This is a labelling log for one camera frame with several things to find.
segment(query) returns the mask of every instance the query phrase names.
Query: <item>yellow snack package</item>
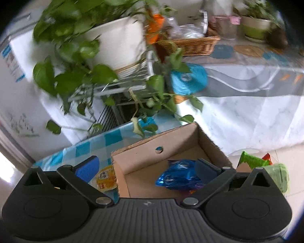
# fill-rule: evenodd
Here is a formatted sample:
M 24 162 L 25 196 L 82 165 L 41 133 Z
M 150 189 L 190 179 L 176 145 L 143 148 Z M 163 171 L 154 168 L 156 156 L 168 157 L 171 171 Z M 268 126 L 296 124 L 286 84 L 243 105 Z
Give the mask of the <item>yellow snack package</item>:
M 115 171 L 112 165 L 101 169 L 96 175 L 97 189 L 101 192 L 117 187 Z

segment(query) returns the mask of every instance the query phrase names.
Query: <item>green snack bag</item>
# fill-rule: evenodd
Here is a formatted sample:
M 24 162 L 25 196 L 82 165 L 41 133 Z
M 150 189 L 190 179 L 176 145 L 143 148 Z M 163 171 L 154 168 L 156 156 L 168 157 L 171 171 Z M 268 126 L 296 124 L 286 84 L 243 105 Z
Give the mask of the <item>green snack bag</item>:
M 264 167 L 282 193 L 288 190 L 289 175 L 284 164 L 278 163 Z
M 263 160 L 261 158 L 252 156 L 244 151 L 241 154 L 238 166 L 243 162 L 246 162 L 252 170 L 256 167 L 266 166 L 270 164 L 269 160 Z

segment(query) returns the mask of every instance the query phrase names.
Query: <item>white appliance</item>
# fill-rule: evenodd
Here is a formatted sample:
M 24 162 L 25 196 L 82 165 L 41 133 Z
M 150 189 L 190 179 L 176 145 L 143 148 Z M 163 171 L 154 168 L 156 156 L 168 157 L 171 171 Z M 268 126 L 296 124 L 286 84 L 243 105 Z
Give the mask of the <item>white appliance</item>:
M 54 56 L 51 44 L 33 41 L 33 28 L 42 9 L 18 16 L 0 40 L 0 142 L 25 164 L 33 163 L 87 138 L 86 131 L 62 129 L 60 135 L 46 130 L 52 119 L 59 125 L 88 129 L 90 117 L 82 117 L 71 107 L 64 115 L 62 102 L 39 90 L 33 81 L 33 67 L 38 61 Z M 58 66 L 57 59 L 52 63 Z M 110 107 L 95 97 L 93 110 L 103 131 L 117 126 Z

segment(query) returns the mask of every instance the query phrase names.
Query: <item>ridged black surface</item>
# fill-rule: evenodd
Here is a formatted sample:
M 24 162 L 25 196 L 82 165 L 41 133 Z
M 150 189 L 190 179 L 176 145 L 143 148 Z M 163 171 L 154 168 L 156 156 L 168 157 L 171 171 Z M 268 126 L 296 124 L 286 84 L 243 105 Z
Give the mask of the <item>ridged black surface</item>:
M 31 242 L 17 239 L 17 242 Z M 114 207 L 97 209 L 72 235 L 50 243 L 241 243 L 213 231 L 197 210 L 174 199 L 120 199 Z M 267 241 L 283 242 L 282 239 Z

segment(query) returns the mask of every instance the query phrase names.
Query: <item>brown pot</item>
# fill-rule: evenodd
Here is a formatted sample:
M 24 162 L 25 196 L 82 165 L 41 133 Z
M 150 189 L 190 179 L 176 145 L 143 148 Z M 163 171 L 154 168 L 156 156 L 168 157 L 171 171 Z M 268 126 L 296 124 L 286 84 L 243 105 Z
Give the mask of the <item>brown pot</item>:
M 273 48 L 285 49 L 288 46 L 286 32 L 277 27 L 268 36 L 268 44 Z

